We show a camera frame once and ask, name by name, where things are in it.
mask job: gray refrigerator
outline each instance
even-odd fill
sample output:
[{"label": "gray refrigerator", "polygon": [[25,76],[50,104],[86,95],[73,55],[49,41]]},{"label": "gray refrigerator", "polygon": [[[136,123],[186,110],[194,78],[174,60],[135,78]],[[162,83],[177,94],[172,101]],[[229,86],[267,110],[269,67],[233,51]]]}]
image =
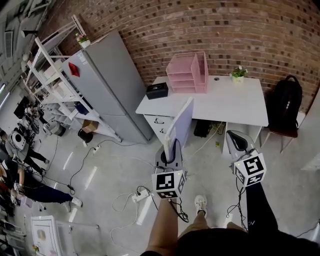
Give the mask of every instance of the gray refrigerator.
[{"label": "gray refrigerator", "polygon": [[[79,77],[71,74],[69,63],[76,66]],[[63,62],[62,69],[120,138],[137,143],[151,139],[151,127],[136,114],[146,87],[116,30],[76,52]]]}]

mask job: brick wall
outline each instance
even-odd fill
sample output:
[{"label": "brick wall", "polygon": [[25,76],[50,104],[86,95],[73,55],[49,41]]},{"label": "brick wall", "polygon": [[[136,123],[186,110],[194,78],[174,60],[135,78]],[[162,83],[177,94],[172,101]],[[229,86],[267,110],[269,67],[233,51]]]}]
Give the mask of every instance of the brick wall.
[{"label": "brick wall", "polygon": [[[205,51],[210,75],[241,64],[265,95],[295,75],[302,111],[319,87],[320,13],[311,0],[56,0],[40,37],[72,14],[91,41],[117,29],[146,85],[166,75],[173,54]],[[80,49],[74,33],[60,48],[66,55]]]}]

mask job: white cable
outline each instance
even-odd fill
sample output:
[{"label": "white cable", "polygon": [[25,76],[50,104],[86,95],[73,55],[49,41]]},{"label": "white cable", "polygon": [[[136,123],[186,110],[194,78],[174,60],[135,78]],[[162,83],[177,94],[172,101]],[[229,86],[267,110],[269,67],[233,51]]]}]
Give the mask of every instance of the white cable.
[{"label": "white cable", "polygon": [[124,155],[120,155],[120,154],[108,154],[108,156],[111,156],[111,157],[122,157],[122,158],[129,158],[129,159],[136,159],[136,160],[140,160],[142,162],[145,162],[146,164],[150,165],[152,168],[155,168],[151,163],[143,160],[143,159],[140,159],[140,158],[137,158],[137,157],[131,157],[131,156],[124,156]]},{"label": "white cable", "polygon": [[196,152],[194,152],[187,160],[183,161],[182,164],[188,162],[198,151],[200,151],[206,144],[208,141],[211,140],[211,138],[217,133],[217,131],[219,130],[220,126],[222,125],[223,122],[221,122],[218,126],[218,128],[215,130],[214,134],[211,135],[211,137],[202,145],[202,147],[200,147]]},{"label": "white cable", "polygon": [[138,219],[138,209],[139,209],[139,205],[138,205],[137,203],[135,203],[136,215],[135,215],[134,222],[132,222],[131,224],[128,224],[128,225],[126,225],[126,226],[123,226],[123,227],[115,227],[115,228],[113,228],[113,229],[110,231],[110,238],[111,238],[112,243],[113,243],[115,246],[118,246],[118,247],[120,247],[120,248],[122,248],[122,249],[125,249],[125,250],[127,250],[127,251],[135,252],[136,254],[140,255],[140,254],[142,254],[141,252],[137,252],[137,251],[132,250],[132,249],[127,249],[127,248],[125,248],[125,247],[123,247],[123,246],[115,243],[115,241],[114,241],[114,239],[113,239],[113,237],[112,237],[112,232],[113,232],[114,230],[122,230],[122,229],[127,228],[127,227],[130,227],[130,226],[132,226],[133,224],[136,223],[136,221],[137,221],[137,219]]},{"label": "white cable", "polygon": [[[151,179],[150,179],[149,181],[147,181],[146,183],[144,183],[142,186],[148,184],[150,181],[151,181]],[[136,191],[128,192],[128,193],[122,193],[122,194],[118,195],[118,196],[113,200],[113,202],[112,202],[112,209],[113,209],[115,212],[117,212],[117,213],[122,213],[122,212],[125,210],[126,206],[127,206],[127,203],[128,203],[128,200],[129,200],[130,196],[131,196],[132,194],[134,194],[135,192],[136,192]],[[114,203],[115,203],[115,201],[116,201],[119,197],[121,197],[121,196],[123,196],[123,195],[126,195],[126,194],[129,194],[129,195],[127,196],[127,198],[126,198],[126,200],[125,200],[125,203],[124,203],[124,205],[123,205],[122,210],[116,210],[116,209],[114,208]],[[138,216],[139,216],[139,214],[138,214],[139,205],[138,205],[138,203],[135,203],[135,205],[136,205],[136,217],[135,217],[134,222],[131,223],[131,224],[129,224],[129,225],[123,226],[123,227],[115,227],[115,228],[113,228],[113,229],[110,231],[110,238],[111,238],[111,241],[112,241],[112,243],[113,243],[114,245],[116,245],[116,246],[118,246],[118,247],[120,247],[120,248],[122,248],[122,249],[135,252],[135,253],[137,253],[137,254],[140,255],[140,254],[142,254],[142,253],[137,252],[137,251],[135,251],[135,250],[127,249],[127,248],[125,248],[125,247],[123,247],[123,246],[115,243],[115,241],[114,241],[114,239],[113,239],[113,237],[112,237],[112,232],[113,232],[114,230],[117,230],[117,229],[122,230],[122,229],[124,229],[124,228],[126,228],[126,227],[129,227],[129,226],[132,226],[133,224],[136,223],[136,221],[137,221],[137,219],[138,219]]]},{"label": "white cable", "polygon": [[118,196],[116,197],[116,199],[114,199],[114,201],[112,202],[112,209],[113,209],[115,212],[117,212],[117,213],[122,213],[122,212],[124,211],[124,209],[126,208],[126,205],[127,205],[127,203],[128,203],[128,200],[129,200],[130,196],[131,196],[132,194],[134,195],[135,192],[129,193],[128,197],[127,197],[126,200],[125,200],[125,203],[124,203],[124,205],[123,205],[122,210],[116,210],[116,209],[114,208],[114,203],[115,203],[115,201],[116,201],[119,197],[121,197],[121,196],[123,196],[123,195],[126,195],[126,194],[128,194],[128,193],[123,193],[123,194],[118,195]]}]

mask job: cardboard box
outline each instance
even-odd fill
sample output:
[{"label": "cardboard box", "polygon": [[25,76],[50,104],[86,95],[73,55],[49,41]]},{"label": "cardboard box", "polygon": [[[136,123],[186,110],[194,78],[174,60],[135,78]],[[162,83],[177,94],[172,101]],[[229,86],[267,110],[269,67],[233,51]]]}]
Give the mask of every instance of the cardboard box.
[{"label": "cardboard box", "polygon": [[91,132],[94,132],[96,129],[98,129],[99,122],[97,121],[91,121],[91,120],[84,120],[82,125],[82,130],[88,134]]}]

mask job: white desk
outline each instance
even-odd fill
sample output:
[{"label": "white desk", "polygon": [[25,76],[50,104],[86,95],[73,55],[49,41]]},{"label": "white desk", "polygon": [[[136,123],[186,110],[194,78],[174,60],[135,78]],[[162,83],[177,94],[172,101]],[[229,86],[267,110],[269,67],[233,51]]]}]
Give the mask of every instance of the white desk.
[{"label": "white desk", "polygon": [[[159,76],[153,84],[166,82],[167,76]],[[234,84],[229,76],[210,75],[207,93],[173,93],[169,87],[168,97],[143,98],[137,114],[143,114],[159,140],[163,142],[166,129],[189,97],[194,98],[193,119],[226,122],[227,130],[247,133],[253,141],[262,127],[268,126],[268,116],[264,94],[259,79],[244,78],[243,84]],[[224,139],[224,155],[229,149]]]}]

